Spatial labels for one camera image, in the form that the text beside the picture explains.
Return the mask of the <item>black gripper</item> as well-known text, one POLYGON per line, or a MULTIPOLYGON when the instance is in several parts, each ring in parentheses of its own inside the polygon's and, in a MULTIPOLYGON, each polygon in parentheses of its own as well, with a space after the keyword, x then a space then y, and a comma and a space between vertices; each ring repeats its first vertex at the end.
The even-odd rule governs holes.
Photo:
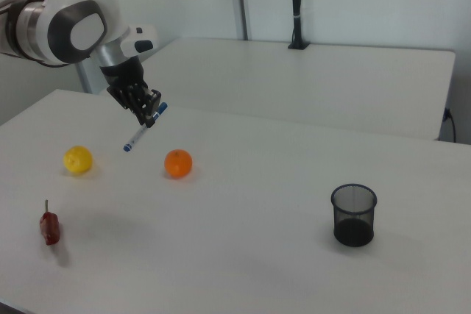
POLYGON ((107 92, 125 110, 130 110, 140 125, 151 128, 155 123, 153 115, 160 106, 161 92, 148 89, 139 57, 131 57, 118 65, 101 67, 100 70, 107 82, 107 92))

